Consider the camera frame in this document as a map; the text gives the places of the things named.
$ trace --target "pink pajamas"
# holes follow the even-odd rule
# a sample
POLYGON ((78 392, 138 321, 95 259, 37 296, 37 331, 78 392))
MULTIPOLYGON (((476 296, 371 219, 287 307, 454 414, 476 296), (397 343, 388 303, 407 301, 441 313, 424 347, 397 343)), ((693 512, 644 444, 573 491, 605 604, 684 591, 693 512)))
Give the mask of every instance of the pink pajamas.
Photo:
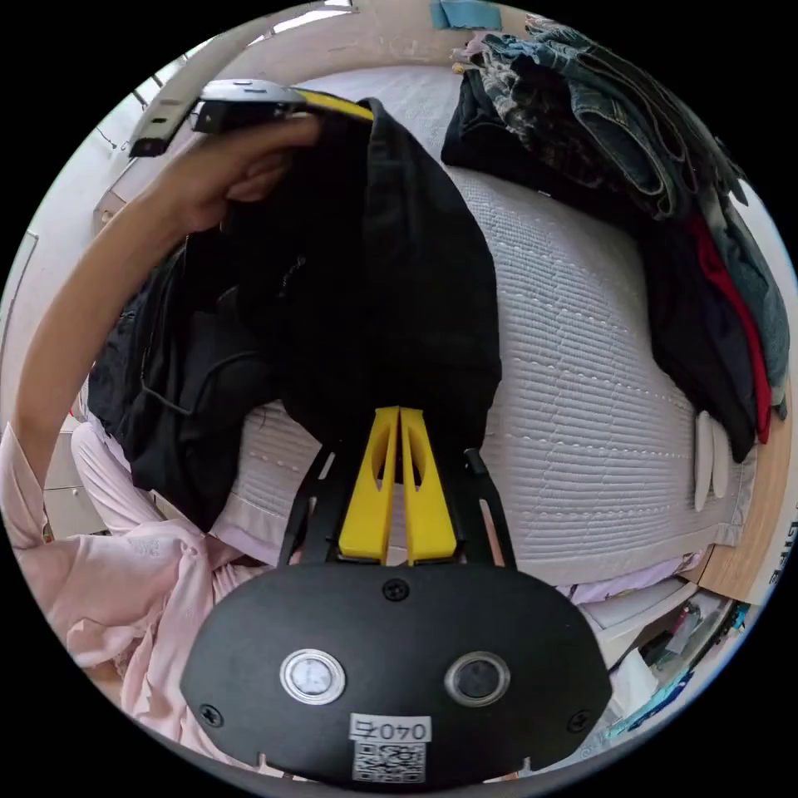
MULTIPOLYGON (((152 497, 131 481, 131 467, 122 447, 107 435, 98 419, 89 420, 72 433, 72 456, 92 504, 112 534, 122 534, 139 524, 162 521, 152 497)), ((223 513, 210 533, 266 565, 276 565, 279 547, 260 540, 223 513)))
POLYGON ((180 676, 211 609, 268 566, 235 564, 238 549, 186 520, 162 520, 90 426, 73 435, 77 467, 112 535, 45 544, 42 488, 10 426, 0 440, 0 508, 39 607, 79 666, 116 663, 124 712, 194 751, 246 767, 205 735, 180 693, 180 676))

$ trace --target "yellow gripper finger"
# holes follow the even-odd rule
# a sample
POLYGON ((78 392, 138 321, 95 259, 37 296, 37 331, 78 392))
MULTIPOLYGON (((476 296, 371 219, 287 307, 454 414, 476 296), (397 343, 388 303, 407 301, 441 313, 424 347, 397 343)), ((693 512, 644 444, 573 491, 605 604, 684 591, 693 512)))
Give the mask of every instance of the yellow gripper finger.
POLYGON ((408 562, 415 565, 422 560, 448 559, 454 556, 457 541, 424 416, 420 410, 406 407, 400 415, 408 562), (417 488, 414 465, 421 477, 417 488))
POLYGON ((377 409, 338 538, 338 548, 344 557, 375 559, 385 564, 397 470, 398 427, 398 407, 377 409))

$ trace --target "white quilted mattress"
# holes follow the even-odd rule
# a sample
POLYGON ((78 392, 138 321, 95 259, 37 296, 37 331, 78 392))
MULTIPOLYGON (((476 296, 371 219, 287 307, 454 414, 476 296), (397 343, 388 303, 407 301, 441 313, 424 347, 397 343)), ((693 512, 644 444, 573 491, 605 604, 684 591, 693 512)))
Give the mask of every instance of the white quilted mattress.
MULTIPOLYGON (((308 86, 379 98, 439 158, 461 79, 445 67, 348 72, 308 86)), ((502 180, 448 170, 493 253, 504 379, 485 462, 519 566, 550 584, 611 579, 739 540, 756 467, 692 508, 694 411, 654 363, 637 248, 624 233, 502 180)), ((317 450, 272 405, 244 428, 226 520, 278 545, 317 450)), ((394 502, 392 561, 402 559, 394 502)))

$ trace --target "screw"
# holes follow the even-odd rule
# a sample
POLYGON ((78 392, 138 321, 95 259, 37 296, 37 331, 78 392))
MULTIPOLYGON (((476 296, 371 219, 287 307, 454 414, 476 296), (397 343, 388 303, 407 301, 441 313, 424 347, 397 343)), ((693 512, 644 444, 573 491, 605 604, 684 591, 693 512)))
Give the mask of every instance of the screw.
POLYGON ((571 734, 583 732, 585 727, 593 720, 593 713, 589 709, 580 709, 568 721, 566 727, 571 734))
POLYGON ((382 595, 388 601, 404 601, 410 595, 410 586, 404 579, 389 579, 382 585, 382 595))
POLYGON ((211 727, 218 729, 224 724, 221 712, 210 704, 203 704, 199 708, 199 716, 211 727))

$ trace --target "red cloth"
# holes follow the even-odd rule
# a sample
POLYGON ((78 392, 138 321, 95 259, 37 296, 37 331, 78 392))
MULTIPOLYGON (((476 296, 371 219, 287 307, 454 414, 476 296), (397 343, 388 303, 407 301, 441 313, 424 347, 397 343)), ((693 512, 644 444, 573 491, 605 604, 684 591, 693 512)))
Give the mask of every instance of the red cloth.
POLYGON ((754 393, 756 394, 756 432, 760 443, 767 443, 771 431, 771 386, 767 381, 765 357, 759 340, 751 311, 740 295, 721 260, 707 222, 700 214, 693 214, 685 222, 687 230, 696 242, 698 263, 707 279, 729 300, 742 322, 748 341, 748 352, 751 354, 751 369, 754 375, 754 393))

